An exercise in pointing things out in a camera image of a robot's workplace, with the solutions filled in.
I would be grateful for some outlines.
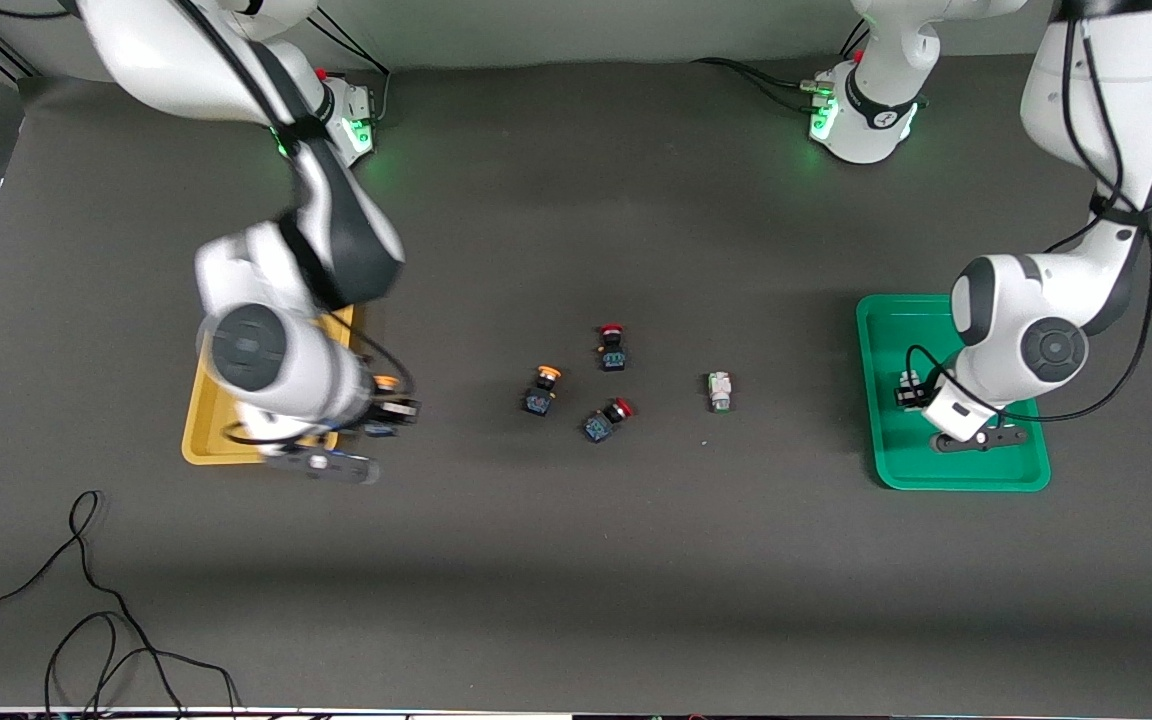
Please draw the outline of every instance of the white wall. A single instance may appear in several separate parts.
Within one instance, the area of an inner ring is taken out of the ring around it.
[[[147,0],[111,0],[141,3]],[[836,51],[856,22],[846,0],[321,0],[372,55],[394,69],[559,61],[677,61],[700,55],[790,58]],[[55,0],[0,0],[20,12]],[[942,23],[946,54],[1033,53],[1049,0],[1009,17]],[[0,35],[38,68],[107,79],[75,18],[0,18]],[[310,61],[364,68],[303,23],[287,36]]]

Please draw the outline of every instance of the gray table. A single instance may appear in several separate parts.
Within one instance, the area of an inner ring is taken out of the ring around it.
[[[855,302],[1083,220],[1085,173],[1020,127],[1028,67],[945,60],[872,168],[718,68],[401,74],[358,173],[410,256],[371,329],[426,404],[366,446],[371,488],[179,456],[192,253],[288,202],[268,134],[33,88],[0,192],[0,592],[104,488],[97,573],[250,705],[1152,717],[1152,346],[1120,400],[1049,429],[1038,495],[869,468]],[[1044,409],[1100,395],[1137,318]],[[630,372],[593,370],[600,323]],[[545,420],[516,410],[538,363],[570,370]],[[730,416],[696,391],[712,369]],[[585,444],[616,393],[641,416]],[[61,632],[105,606],[76,561],[0,612],[0,703],[40,702]],[[103,642],[65,657],[73,696]],[[120,700],[161,705],[150,676]]]

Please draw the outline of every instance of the green plastic bin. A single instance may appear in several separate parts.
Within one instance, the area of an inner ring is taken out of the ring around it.
[[[865,370],[869,427],[879,479],[892,488],[941,491],[1034,492],[1047,486],[1051,462],[1039,423],[1016,423],[1028,430],[1024,445],[993,450],[933,450],[937,427],[923,414],[896,406],[896,387],[905,372],[910,344],[927,347],[946,361],[963,348],[947,295],[870,295],[856,306],[861,358]],[[927,379],[931,365],[915,355],[914,372]],[[1009,410],[1037,415],[1033,400]]]

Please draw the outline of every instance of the yellow plastic bin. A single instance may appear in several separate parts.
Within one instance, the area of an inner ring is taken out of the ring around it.
[[[344,323],[353,325],[353,305],[340,310],[338,314]],[[328,333],[328,338],[349,346],[349,331],[342,325],[325,316],[319,325]],[[221,434],[227,425],[237,423],[238,415],[234,411],[234,397],[212,381],[205,363],[205,359],[198,357],[198,366],[194,372],[194,392],[189,393],[184,437],[180,438],[180,455],[184,455],[194,465],[244,465],[260,462],[262,454],[256,447],[238,445]],[[339,433],[328,433],[324,442],[326,447],[335,448],[339,439]]]

